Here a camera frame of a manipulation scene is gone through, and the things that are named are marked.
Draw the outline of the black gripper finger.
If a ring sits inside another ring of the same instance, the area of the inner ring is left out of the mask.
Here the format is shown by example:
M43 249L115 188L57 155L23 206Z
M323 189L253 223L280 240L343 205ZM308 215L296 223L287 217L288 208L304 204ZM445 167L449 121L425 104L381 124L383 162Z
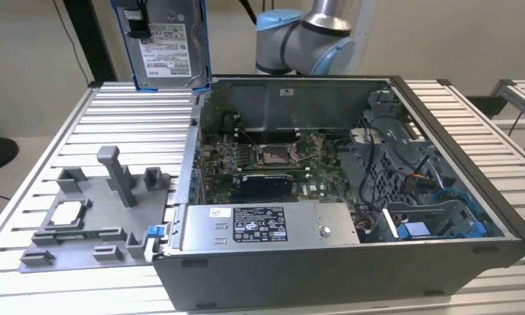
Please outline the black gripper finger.
M152 36L149 18L147 13L147 1L131 0L124 4L124 16L129 23L128 36L132 39L148 39Z

